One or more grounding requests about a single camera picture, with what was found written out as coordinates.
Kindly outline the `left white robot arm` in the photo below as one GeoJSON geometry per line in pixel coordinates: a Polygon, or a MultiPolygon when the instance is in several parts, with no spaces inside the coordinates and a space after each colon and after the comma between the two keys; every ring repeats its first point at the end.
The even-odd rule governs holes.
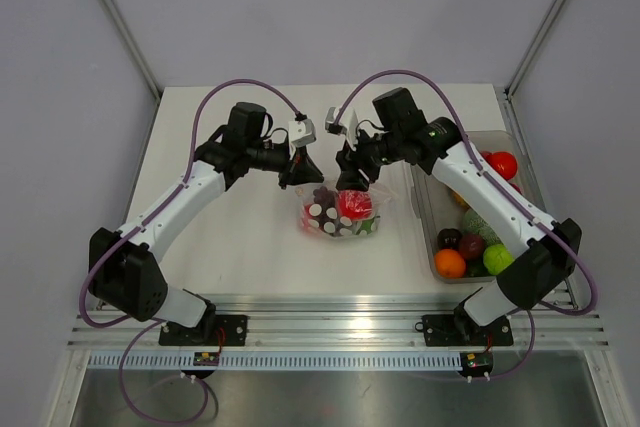
{"type": "Polygon", "coordinates": [[[281,188],[322,181],[307,147],[313,122],[299,116],[274,143],[259,121],[230,121],[197,147],[185,175],[134,221],[115,231],[101,228],[90,239],[89,272],[79,294],[80,315],[94,328],[87,295],[120,310],[125,319],[178,326],[195,345],[216,334],[216,307],[202,296],[171,286],[160,262],[182,231],[211,202],[250,170],[275,172],[281,188]]]}

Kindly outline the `green bell pepper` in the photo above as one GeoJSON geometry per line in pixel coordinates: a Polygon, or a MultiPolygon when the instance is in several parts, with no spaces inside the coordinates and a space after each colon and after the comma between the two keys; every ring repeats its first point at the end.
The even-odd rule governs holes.
{"type": "Polygon", "coordinates": [[[358,228],[356,229],[356,234],[358,236],[361,235],[372,235],[373,233],[375,233],[377,231],[378,228],[378,224],[379,224],[379,218],[378,217],[373,217],[370,219],[366,219],[363,220],[359,223],[358,228]]]}

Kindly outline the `dark grape bunch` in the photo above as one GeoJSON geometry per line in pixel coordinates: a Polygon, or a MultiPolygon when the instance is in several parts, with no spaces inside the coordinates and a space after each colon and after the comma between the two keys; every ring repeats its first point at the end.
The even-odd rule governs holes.
{"type": "Polygon", "coordinates": [[[313,190],[313,203],[319,204],[323,211],[330,208],[337,209],[338,193],[322,185],[313,190]]]}

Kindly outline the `clear dotted zip bag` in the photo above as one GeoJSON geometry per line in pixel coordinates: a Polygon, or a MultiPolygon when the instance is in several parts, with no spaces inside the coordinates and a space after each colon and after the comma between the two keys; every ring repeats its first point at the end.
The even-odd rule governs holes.
{"type": "Polygon", "coordinates": [[[308,235],[345,240],[374,235],[386,205],[396,193],[381,183],[367,191],[339,190],[335,182],[295,188],[299,201],[298,226],[308,235]]]}

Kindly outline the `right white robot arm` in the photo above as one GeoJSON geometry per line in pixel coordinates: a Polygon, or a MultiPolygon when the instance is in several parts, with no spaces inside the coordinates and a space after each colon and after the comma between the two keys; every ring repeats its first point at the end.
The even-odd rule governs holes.
{"type": "Polygon", "coordinates": [[[417,166],[460,194],[514,258],[451,313],[455,334],[464,344],[478,342],[506,315],[540,304],[573,273],[580,227],[571,219],[556,221],[511,187],[480,156],[457,118],[428,120],[404,87],[378,96],[373,106],[381,122],[374,135],[337,108],[327,114],[327,132],[345,139],[336,155],[338,188],[366,191],[386,165],[417,166]]]}

